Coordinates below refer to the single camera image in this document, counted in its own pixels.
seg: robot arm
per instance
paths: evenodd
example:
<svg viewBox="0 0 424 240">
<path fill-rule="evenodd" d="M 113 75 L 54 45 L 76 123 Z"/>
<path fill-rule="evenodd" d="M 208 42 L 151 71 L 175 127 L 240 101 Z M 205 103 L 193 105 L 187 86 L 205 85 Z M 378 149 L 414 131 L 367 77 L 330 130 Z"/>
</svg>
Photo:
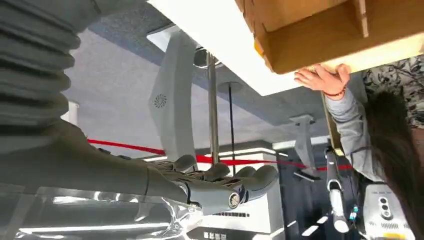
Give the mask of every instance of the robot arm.
<svg viewBox="0 0 424 240">
<path fill-rule="evenodd" d="M 194 159 L 168 165 L 123 159 L 92 147 L 78 127 L 60 119 L 68 110 L 61 91 L 70 86 L 64 69 L 74 65 L 69 50 L 78 48 L 77 34 L 131 2 L 1 0 L 0 183 L 25 195 L 48 187 L 160 196 L 206 215 L 263 196 L 277 179 L 272 166 L 233 178 L 223 177 L 219 165 L 183 173 Z"/>
</svg>

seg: robotic hand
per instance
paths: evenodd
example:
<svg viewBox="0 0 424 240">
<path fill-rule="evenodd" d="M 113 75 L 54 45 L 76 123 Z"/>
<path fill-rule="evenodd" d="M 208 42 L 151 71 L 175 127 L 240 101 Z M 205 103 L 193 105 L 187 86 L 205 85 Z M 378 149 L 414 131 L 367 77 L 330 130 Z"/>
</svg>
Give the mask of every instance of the robotic hand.
<svg viewBox="0 0 424 240">
<path fill-rule="evenodd" d="M 277 180 L 277 171 L 270 165 L 262 166 L 257 171 L 247 166 L 234 177 L 226 177 L 230 169 L 223 163 L 218 163 L 207 171 L 183 173 L 192 169 L 195 163 L 196 160 L 191 155 L 185 155 L 175 162 L 147 164 L 180 187 L 187 195 L 186 202 L 201 206 L 205 215 L 232 210 L 239 204 L 260 198 Z"/>
</svg>

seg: yellow label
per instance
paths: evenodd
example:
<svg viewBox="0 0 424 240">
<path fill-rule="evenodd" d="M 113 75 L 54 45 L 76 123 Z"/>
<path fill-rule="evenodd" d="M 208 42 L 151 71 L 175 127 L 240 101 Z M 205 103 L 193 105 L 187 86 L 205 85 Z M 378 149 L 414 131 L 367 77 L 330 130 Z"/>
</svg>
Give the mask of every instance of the yellow label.
<svg viewBox="0 0 424 240">
<path fill-rule="evenodd" d="M 398 233 L 384 233 L 383 237 L 389 238 L 389 239 L 406 239 L 405 235 L 398 234 Z"/>
</svg>

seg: speaker grille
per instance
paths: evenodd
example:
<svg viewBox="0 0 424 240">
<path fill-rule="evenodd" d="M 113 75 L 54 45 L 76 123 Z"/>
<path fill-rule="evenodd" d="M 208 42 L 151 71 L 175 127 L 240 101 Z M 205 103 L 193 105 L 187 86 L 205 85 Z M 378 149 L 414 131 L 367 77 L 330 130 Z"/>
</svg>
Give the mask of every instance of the speaker grille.
<svg viewBox="0 0 424 240">
<path fill-rule="evenodd" d="M 397 223 L 382 223 L 381 227 L 383 229 L 387 229 L 387 230 L 395 230 L 395 229 L 399 229 L 399 225 Z"/>
</svg>

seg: woman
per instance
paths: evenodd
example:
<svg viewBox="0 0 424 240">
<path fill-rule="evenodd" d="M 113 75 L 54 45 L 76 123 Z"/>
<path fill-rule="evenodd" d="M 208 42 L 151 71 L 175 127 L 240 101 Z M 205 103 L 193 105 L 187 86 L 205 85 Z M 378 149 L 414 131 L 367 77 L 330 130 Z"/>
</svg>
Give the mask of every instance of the woman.
<svg viewBox="0 0 424 240">
<path fill-rule="evenodd" d="M 390 64 L 368 70 L 364 77 L 368 94 L 365 107 L 346 89 L 350 75 L 344 64 L 336 68 L 337 74 L 319 64 L 314 66 L 316 73 L 306 69 L 295 73 L 298 83 L 325 94 L 347 159 L 369 180 L 387 183 L 399 199 L 416 239 L 424 239 L 424 164 L 418 154 L 422 146 L 414 143 L 411 127 L 418 133 L 415 136 L 420 131 L 422 136 L 421 57 L 415 59 L 420 69 L 414 66 L 414 72 L 405 70 L 403 63 L 395 70 Z"/>
</svg>

